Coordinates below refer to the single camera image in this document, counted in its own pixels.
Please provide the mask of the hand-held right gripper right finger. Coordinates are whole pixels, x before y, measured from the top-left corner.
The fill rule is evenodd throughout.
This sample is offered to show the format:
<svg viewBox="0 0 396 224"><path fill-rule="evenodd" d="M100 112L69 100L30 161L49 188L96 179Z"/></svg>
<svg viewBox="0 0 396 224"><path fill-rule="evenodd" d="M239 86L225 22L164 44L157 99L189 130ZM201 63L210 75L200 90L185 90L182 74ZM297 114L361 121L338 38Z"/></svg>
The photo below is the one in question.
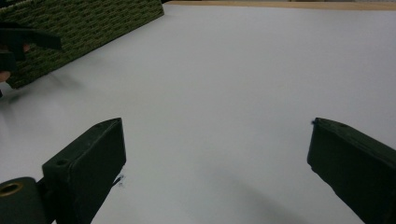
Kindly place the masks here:
<svg viewBox="0 0 396 224"><path fill-rule="evenodd" d="M313 121L307 163L365 224L396 224L396 150L343 123Z"/></svg>

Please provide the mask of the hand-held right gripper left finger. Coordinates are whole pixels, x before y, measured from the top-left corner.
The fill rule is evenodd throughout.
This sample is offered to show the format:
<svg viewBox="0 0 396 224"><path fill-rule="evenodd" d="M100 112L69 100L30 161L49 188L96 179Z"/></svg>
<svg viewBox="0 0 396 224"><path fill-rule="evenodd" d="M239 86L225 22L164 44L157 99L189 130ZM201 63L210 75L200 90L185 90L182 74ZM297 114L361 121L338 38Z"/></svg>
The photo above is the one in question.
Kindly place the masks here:
<svg viewBox="0 0 396 224"><path fill-rule="evenodd" d="M45 162L57 224L91 224L125 163L120 118L92 126Z"/></svg>

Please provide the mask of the green woven basket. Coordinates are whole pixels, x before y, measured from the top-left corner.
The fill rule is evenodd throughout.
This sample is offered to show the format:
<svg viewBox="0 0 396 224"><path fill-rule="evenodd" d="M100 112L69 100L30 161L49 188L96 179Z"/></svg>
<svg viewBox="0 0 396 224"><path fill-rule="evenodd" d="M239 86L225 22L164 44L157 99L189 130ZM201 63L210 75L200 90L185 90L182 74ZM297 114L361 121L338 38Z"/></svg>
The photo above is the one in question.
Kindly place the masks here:
<svg viewBox="0 0 396 224"><path fill-rule="evenodd" d="M0 22L61 38L60 50L33 44L7 84L18 89L163 15L161 0L0 0Z"/></svg>

